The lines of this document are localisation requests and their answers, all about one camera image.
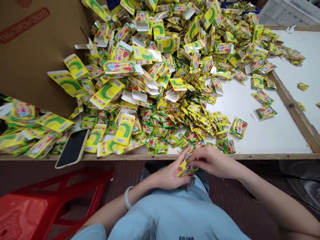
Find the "white plastic crate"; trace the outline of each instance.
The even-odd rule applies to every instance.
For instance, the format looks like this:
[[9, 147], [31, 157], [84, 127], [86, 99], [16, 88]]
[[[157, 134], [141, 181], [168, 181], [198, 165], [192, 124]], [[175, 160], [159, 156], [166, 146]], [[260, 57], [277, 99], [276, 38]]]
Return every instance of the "white plastic crate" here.
[[259, 23], [282, 26], [320, 25], [320, 9], [306, 0], [269, 0], [259, 13]]

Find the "person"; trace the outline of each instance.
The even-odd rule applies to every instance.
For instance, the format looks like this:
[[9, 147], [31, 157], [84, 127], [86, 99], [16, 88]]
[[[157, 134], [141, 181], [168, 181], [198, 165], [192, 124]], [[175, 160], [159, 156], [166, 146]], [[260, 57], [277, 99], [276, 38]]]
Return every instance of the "person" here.
[[[198, 177], [177, 177], [186, 148], [176, 161], [151, 174], [98, 210], [75, 234], [87, 239], [249, 239], [210, 200]], [[300, 203], [228, 155], [206, 146], [193, 151], [190, 165], [220, 178], [237, 179], [279, 225], [283, 239], [320, 238], [320, 223]], [[190, 182], [189, 191], [179, 188]]]

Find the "open cardboard box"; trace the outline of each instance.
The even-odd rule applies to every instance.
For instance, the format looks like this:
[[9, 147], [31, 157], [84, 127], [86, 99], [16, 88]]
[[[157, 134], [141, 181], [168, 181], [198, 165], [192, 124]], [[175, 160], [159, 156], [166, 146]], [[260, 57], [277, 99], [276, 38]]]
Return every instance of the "open cardboard box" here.
[[63, 59], [88, 41], [93, 22], [80, 0], [1, 1], [0, 92], [68, 118], [76, 101], [47, 72], [67, 69]]

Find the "hand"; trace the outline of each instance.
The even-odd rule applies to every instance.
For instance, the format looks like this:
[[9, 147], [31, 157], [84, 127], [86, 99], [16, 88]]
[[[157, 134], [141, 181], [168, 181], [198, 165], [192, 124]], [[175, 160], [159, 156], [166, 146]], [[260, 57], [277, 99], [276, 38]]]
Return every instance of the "hand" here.
[[220, 178], [239, 179], [247, 169], [244, 165], [221, 153], [213, 146], [193, 150], [189, 160], [192, 162], [188, 165], [197, 166]]
[[190, 150], [190, 147], [187, 147], [175, 160], [173, 163], [168, 165], [167, 167], [161, 169], [158, 172], [150, 175], [154, 186], [156, 188], [161, 188], [164, 190], [172, 190], [176, 189], [184, 184], [193, 182], [195, 178], [191, 178], [189, 176], [177, 177], [177, 171], [180, 164], [185, 159], [187, 152]]

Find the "brown floor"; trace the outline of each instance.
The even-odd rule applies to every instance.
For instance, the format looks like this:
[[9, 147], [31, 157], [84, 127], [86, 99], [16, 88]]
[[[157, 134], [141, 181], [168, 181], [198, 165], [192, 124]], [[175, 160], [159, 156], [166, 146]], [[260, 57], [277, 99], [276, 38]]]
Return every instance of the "brown floor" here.
[[[11, 161], [0, 162], [0, 196], [17, 188], [28, 186], [51, 177], [74, 171], [83, 167], [114, 169], [115, 178], [105, 190], [100, 203], [103, 204], [124, 193], [127, 187], [140, 181], [144, 167], [143, 161], [80, 162], [61, 170], [54, 169], [49, 161]], [[279, 239], [277, 226], [262, 206], [252, 199], [244, 187], [236, 180], [209, 176], [210, 198], [235, 221], [239, 228], [251, 239]], [[86, 208], [74, 207], [67, 214], [68, 219], [77, 219]], [[49, 234], [51, 239], [62, 228], [55, 228]]]

